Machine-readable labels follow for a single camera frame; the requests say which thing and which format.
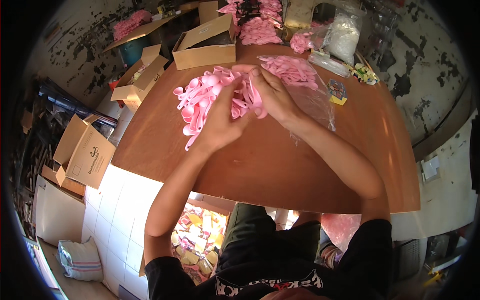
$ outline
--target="printed logo on box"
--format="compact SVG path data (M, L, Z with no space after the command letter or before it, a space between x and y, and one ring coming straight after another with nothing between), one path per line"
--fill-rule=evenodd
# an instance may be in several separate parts
M91 165L91 167L90 167L90 170L88 171L88 174L92 174L92 171L93 171L93 169L94 169L94 167L95 167L95 164L96 164L96 162L97 162L97 160L98 160L98 156L100 155L100 153L98 152L98 147L93 147L93 151L90 152L90 155L91 155L92 157L95 157L95 158L94 158L94 160L93 160L93 162L92 162L92 165Z

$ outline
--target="pile of pink spoons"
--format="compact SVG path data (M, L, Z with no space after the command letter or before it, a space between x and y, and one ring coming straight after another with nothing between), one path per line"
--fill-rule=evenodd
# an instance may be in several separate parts
M235 90L235 98L232 99L232 118L243 117L250 109L256 108L262 109L262 113L257 118L266 117L267 111L262 105L262 99L250 82L248 74L215 66L213 72L205 71L203 76L193 78L185 90L183 87L173 90L173 94L178 96L180 101L177 109L182 109L183 120L188 123L183 127L183 134L192 136L185 145L185 150L188 151L202 131L208 111L222 88L239 77L241 77L241 83L239 89Z
M318 89L315 83L317 71L306 60L286 55L258 58L265 62L261 64L264 69L280 78L285 84L305 86L312 90Z
M290 48L292 48L296 53L300 54L305 52L305 50L313 48L313 45L310 43L310 36L312 34L313 31L295 33L290 40Z
M280 23L272 20L268 16L272 16L275 19L282 21L282 17L278 14L278 12L282 11L282 4L279 0L259 0L260 2L260 15L262 19L267 19L268 21L272 22L275 27L280 28Z
M264 45L267 43L281 44L282 39L276 36L273 24L268 20L255 17L246 22L240 33L243 45Z

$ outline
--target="box flap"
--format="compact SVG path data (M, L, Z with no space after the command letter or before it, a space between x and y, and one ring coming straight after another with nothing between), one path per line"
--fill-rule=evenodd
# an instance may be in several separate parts
M162 26L163 24L167 23L168 21L170 21L171 19L173 19L177 16L178 15L168 17L168 18L165 18L165 19L161 19L161 20L158 20L158 21L153 21L153 22L150 22L148 24L139 26L139 27L135 28L132 32L127 34L127 36L125 36L121 40L111 43L108 47L105 48L105 50L103 50L102 53L105 53L105 52L109 51L110 49L113 49L117 46L120 46L121 44L125 44L126 42L130 42L130 41L133 41L134 39L137 39L139 37L146 36L147 34L151 33L155 29L159 28L160 26Z
M55 178L57 179L58 185L61 186L63 182L65 181L66 178L66 173L65 173L65 167L60 166L60 168L57 171L57 174L55 175Z
M200 2L198 6L198 16L200 24L205 24L211 20L218 18L218 1Z
M201 41L221 34L224 31L230 30L230 25L233 23L232 14L228 13L221 17L218 17L210 22L200 25L192 30L187 31L177 51L185 50Z
M156 57L160 54L161 48L162 48L162 44L145 47L142 50L142 57L141 57L144 65L153 62L153 60L156 59Z
M75 147L82 138L87 127L88 125L85 124L81 118L76 114L73 115L67 128L65 128L65 132L60 138L57 150L55 150L55 154L53 155L53 160L61 165L67 165L72 157Z
M129 95L136 95L133 85L119 86L113 90L111 101L128 99Z
M156 81L157 74L163 73L163 66L168 62L166 58L161 55L157 57L150 63L150 65L144 70L142 75L132 84L133 86L144 91L152 80Z
M86 117L84 119L84 122L87 122L87 123L93 123L95 122L96 120L98 120L100 117L99 116L96 116L94 114L91 114L90 116Z

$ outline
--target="small colorful box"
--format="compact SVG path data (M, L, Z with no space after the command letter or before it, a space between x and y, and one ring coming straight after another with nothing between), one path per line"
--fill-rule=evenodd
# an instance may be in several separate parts
M330 79L327 89L332 94L330 101L339 105L344 105L347 100L347 91L343 83Z

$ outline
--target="cardboard box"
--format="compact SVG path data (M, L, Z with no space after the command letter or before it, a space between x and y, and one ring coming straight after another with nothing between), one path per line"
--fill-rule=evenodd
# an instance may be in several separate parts
M165 71L163 66L168 60L159 55L161 48L162 45L159 44L143 49L142 57L118 81L110 98L111 101L123 100L129 110L132 112L137 111L148 92L150 92L155 82ZM128 84L132 76L143 65L148 66L134 83Z
M22 120L20 121L20 124L24 129L24 133L28 134L28 131L30 130L30 128L32 128L33 114L27 110L24 110L24 115L22 117Z
M177 70L235 62L237 40L234 33L230 13L182 33L172 51ZM219 44L220 38L224 38L226 44Z
M147 23L145 25L139 26L135 28L132 32L127 34L124 38L122 38L119 41L111 43L108 47L105 48L105 50L102 51L102 53L105 53L107 51L110 51L111 49L118 47L122 44L125 44L126 42L133 41L134 39L138 39L139 37L147 36L150 33L154 32L156 29L158 29L160 26L168 23L170 20L180 16L181 14L171 16L168 18L164 18L158 21L153 21L150 23Z
M203 209L226 216L227 217L226 227L228 226L228 222L230 221L230 214L233 211L233 207L235 206L235 201L208 196L208 195L204 195L201 200L188 198L187 202L194 206L201 207ZM144 275L145 275L145 257L144 257L144 254L142 254L142 261L140 263L140 270L138 272L138 276L142 277Z
M187 10L192 10L194 8L197 8L198 7L198 1L191 1L191 2L187 2L185 4L182 4L180 5L180 10L181 11L187 11Z
M51 182L57 184L60 186L58 180L57 180L57 172L50 169L48 166L43 165L42 168L42 176ZM80 197L85 196L85 186L81 183L78 183L74 180L71 180L69 178L65 178L63 181L63 184L61 186L61 189L66 189L74 193L74 195L78 195Z
M218 10L218 1L206 1L198 4L198 16L200 17L200 24L205 24L218 18L220 15Z
M95 115L84 120L74 115L70 120L53 155L60 164L55 175L59 186L66 184L66 178L95 189L100 186L115 146L92 126L97 119Z

